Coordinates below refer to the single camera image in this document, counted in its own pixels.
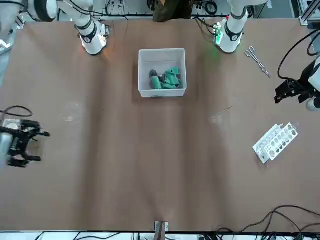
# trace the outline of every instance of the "table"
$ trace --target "table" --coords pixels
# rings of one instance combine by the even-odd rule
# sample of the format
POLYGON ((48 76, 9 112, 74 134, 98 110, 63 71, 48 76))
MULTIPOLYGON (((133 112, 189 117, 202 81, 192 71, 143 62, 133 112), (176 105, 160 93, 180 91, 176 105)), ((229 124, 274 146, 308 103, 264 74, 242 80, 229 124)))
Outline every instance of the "table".
MULTIPOLYGON (((240 230, 278 205, 320 212, 320 116, 296 98, 274 103, 278 65, 306 27, 249 20, 237 52, 224 54, 195 20, 108 23, 108 48, 97 56, 85 52, 71 22, 26 24, 18 33, 0 107, 30 108, 51 137, 42 163, 0 169, 1 230, 152 231, 161 220, 170 231, 240 230), (245 56, 249 46, 271 79, 245 56), (184 97, 140 97, 138 52, 158 48, 185 48, 184 97), (299 136, 263 165, 253 145, 288 122, 299 136)), ((292 52, 283 75, 298 79, 312 62, 308 43, 292 52)), ((317 221, 283 213, 297 224, 317 221)), ((275 216, 269 231, 293 229, 275 216)))

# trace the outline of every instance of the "green object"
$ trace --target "green object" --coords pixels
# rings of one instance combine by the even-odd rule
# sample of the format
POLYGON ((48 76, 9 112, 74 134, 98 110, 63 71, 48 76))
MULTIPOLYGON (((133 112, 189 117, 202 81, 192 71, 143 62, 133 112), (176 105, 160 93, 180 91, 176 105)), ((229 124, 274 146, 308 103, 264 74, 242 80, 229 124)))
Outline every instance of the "green object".
POLYGON ((178 89, 181 86, 179 68, 172 67, 165 71, 162 76, 158 76, 155 70, 150 72, 151 87, 155 90, 160 89, 178 89))
POLYGON ((151 83, 152 83, 151 84, 152 89, 157 89, 157 90, 162 89, 162 86, 161 86, 162 83, 160 82, 158 76, 152 76, 151 83))
POLYGON ((177 87, 175 85, 170 85, 167 83, 162 83, 162 88, 163 89, 176 89, 177 87))
POLYGON ((172 67, 172 68, 168 69, 166 72, 171 72, 171 73, 173 73, 175 75, 179 75, 180 74, 178 67, 172 67))

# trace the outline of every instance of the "white plastic bin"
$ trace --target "white plastic bin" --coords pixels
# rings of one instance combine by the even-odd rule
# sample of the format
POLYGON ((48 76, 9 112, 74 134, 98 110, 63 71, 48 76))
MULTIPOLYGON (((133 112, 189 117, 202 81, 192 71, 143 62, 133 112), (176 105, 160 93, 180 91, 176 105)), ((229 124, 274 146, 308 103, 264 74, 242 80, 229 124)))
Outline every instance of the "white plastic bin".
POLYGON ((186 53, 184 48, 141 49, 139 51, 138 90, 143 98, 182 97, 187 89, 186 53), (149 73, 156 70, 159 76, 166 70, 178 67, 181 88, 152 89, 149 73))

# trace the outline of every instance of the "metal scissors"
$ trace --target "metal scissors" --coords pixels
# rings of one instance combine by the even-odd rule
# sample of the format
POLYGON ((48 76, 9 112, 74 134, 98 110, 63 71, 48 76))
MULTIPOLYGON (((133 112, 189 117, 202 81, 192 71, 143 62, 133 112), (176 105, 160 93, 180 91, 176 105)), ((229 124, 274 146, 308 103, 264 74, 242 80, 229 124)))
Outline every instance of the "metal scissors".
POLYGON ((256 63, 259 65, 259 67, 261 68, 261 71, 264 72, 269 78, 271 78, 272 75, 268 73, 266 67, 259 61, 259 59, 255 55, 255 52, 256 52, 256 50, 254 49, 254 47, 250 46, 249 50, 244 51, 244 54, 249 58, 252 57, 256 61, 256 63))

